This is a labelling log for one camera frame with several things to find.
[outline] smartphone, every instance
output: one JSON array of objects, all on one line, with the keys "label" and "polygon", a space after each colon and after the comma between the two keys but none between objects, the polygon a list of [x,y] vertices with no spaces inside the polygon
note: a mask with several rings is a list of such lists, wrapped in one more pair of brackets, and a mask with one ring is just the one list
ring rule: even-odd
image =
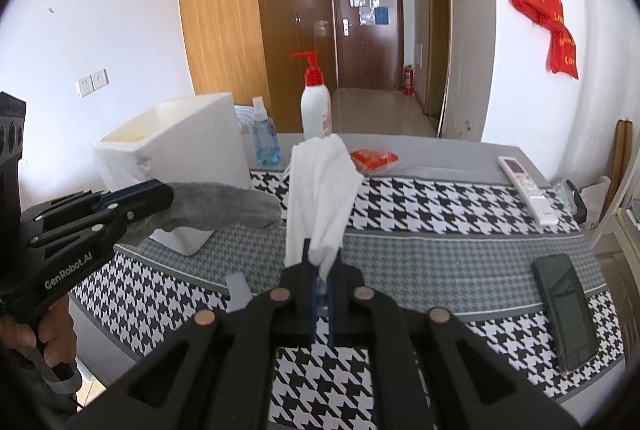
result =
[{"label": "smartphone", "polygon": [[559,370],[565,376],[598,352],[598,335],[587,297],[565,254],[537,258],[532,272],[549,318]]}]

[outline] fire extinguisher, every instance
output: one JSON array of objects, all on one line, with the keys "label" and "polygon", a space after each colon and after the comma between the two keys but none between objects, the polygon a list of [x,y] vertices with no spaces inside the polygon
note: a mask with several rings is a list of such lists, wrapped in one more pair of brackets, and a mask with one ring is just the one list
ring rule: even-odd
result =
[{"label": "fire extinguisher", "polygon": [[404,68],[404,85],[402,85],[402,94],[411,96],[414,94],[414,68],[410,65]]}]

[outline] red cloth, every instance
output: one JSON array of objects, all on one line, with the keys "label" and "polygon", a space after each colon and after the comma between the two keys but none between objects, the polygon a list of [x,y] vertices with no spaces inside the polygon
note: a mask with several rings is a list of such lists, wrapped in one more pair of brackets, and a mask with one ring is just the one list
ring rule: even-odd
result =
[{"label": "red cloth", "polygon": [[578,78],[575,65],[574,37],[564,25],[564,8],[561,0],[511,0],[513,6],[536,24],[551,32],[550,69]]}]

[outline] human hand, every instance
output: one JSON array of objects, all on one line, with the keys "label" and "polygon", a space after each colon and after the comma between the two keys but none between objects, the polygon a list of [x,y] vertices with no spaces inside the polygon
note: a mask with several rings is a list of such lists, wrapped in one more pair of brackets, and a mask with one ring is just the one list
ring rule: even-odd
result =
[{"label": "human hand", "polygon": [[[49,307],[38,325],[38,336],[46,344],[43,356],[47,365],[53,367],[76,359],[77,338],[67,295]],[[0,318],[0,339],[7,349],[15,349],[23,355],[25,347],[36,346],[33,330],[28,325],[18,324],[10,316]]]}]

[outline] metal rivet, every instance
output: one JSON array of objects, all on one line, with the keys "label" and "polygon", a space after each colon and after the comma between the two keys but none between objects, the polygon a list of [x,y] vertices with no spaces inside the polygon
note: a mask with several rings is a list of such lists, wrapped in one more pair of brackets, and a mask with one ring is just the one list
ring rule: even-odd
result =
[{"label": "metal rivet", "polygon": [[216,321],[216,314],[213,311],[205,309],[204,311],[198,311],[196,314],[194,314],[193,320],[198,325],[211,325]]},{"label": "metal rivet", "polygon": [[285,300],[289,300],[291,292],[286,287],[277,287],[271,290],[269,296],[274,302],[284,302]]},{"label": "metal rivet", "polygon": [[374,294],[375,293],[372,290],[372,288],[366,285],[361,285],[360,287],[357,287],[353,292],[353,296],[358,300],[371,300]]},{"label": "metal rivet", "polygon": [[451,312],[448,309],[444,309],[444,307],[434,307],[429,311],[429,318],[436,324],[446,324],[451,320]]}]

